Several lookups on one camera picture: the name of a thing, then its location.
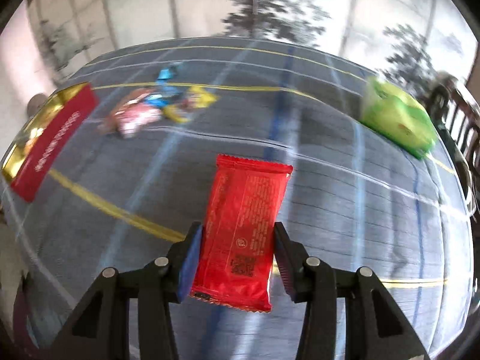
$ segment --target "red snack packet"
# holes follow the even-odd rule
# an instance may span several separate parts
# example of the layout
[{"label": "red snack packet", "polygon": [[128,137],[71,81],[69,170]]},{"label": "red snack packet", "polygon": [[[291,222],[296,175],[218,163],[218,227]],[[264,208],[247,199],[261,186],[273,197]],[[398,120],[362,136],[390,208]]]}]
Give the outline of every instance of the red snack packet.
[{"label": "red snack packet", "polygon": [[270,311],[273,226],[290,165],[219,154],[190,295],[247,311]]}]

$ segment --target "qr code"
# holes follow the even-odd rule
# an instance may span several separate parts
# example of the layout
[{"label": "qr code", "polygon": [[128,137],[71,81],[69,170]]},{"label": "qr code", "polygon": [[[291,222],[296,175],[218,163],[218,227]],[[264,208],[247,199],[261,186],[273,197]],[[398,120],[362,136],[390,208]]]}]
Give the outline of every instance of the qr code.
[{"label": "qr code", "polygon": [[250,276],[254,275],[256,257],[243,256],[237,254],[230,262],[232,273],[236,275]]}]

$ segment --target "green snack bag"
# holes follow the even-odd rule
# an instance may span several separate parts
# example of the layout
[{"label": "green snack bag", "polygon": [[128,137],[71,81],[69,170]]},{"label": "green snack bag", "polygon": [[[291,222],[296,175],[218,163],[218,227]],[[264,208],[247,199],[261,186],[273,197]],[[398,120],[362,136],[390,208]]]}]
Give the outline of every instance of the green snack bag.
[{"label": "green snack bag", "polygon": [[425,108],[399,87],[372,77],[362,100],[361,124],[418,159],[435,145],[437,134]]}]

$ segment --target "round logo on packet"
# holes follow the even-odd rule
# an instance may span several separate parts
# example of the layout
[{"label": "round logo on packet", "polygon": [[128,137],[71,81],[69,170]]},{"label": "round logo on packet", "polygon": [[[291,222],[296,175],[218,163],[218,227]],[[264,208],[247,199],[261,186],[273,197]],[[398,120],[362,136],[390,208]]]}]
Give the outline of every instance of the round logo on packet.
[{"label": "round logo on packet", "polygon": [[236,243],[239,248],[244,248],[247,246],[247,240],[245,238],[237,238]]}]

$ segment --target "red and gold box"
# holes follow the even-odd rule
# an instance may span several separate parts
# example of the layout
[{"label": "red and gold box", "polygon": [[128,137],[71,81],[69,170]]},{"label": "red and gold box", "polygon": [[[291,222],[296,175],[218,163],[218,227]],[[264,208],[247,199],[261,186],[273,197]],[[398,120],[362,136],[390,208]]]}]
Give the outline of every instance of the red and gold box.
[{"label": "red and gold box", "polygon": [[2,161],[11,188],[31,202],[53,161],[97,105],[89,83],[63,89],[20,130]]}]

